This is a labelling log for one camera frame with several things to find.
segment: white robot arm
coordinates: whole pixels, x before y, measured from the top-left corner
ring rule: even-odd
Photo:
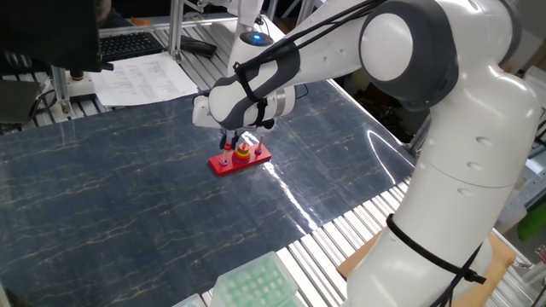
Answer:
[[[199,0],[197,10],[203,13],[205,6],[209,4],[225,7],[228,13],[239,17],[239,24],[252,29],[264,0]]]
[[[349,276],[344,305],[440,306],[446,291],[457,297],[486,271],[486,238],[540,115],[533,92],[499,67],[521,32],[505,1],[329,0],[277,43],[263,33],[241,34],[236,74],[195,99],[196,125],[268,126],[293,108],[279,90],[362,67],[403,106],[430,108],[431,128],[408,193]],[[457,268],[472,263],[477,273],[456,276],[431,255]],[[463,277],[454,290],[453,281]]]

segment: computer monitor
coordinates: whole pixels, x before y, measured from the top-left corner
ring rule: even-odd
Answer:
[[[101,61],[95,1],[1,0],[0,75],[13,74],[21,55],[67,70],[111,69]]]

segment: table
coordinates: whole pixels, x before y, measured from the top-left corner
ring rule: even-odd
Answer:
[[[346,93],[308,88],[266,135],[272,161],[228,177],[189,98],[0,137],[3,285],[35,307],[171,306],[411,173]]]

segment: red base plate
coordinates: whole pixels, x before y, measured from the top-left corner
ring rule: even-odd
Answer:
[[[250,160],[246,163],[237,163],[233,161],[233,154],[235,151],[231,150],[227,154],[227,160],[228,164],[226,166],[221,166],[220,161],[224,157],[224,154],[219,154],[217,156],[214,156],[208,160],[208,164],[211,165],[212,169],[218,176],[222,176],[225,174],[229,174],[233,171],[237,171],[240,169],[243,169],[248,166],[257,165],[260,163],[267,162],[271,159],[271,153],[267,148],[262,145],[262,153],[259,155],[256,155],[254,152],[258,148],[258,144],[252,145],[250,147]]]

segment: keyboard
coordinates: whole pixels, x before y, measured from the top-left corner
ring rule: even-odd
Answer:
[[[130,59],[142,55],[156,54],[161,51],[163,51],[163,46],[149,32],[101,38],[103,61]]]

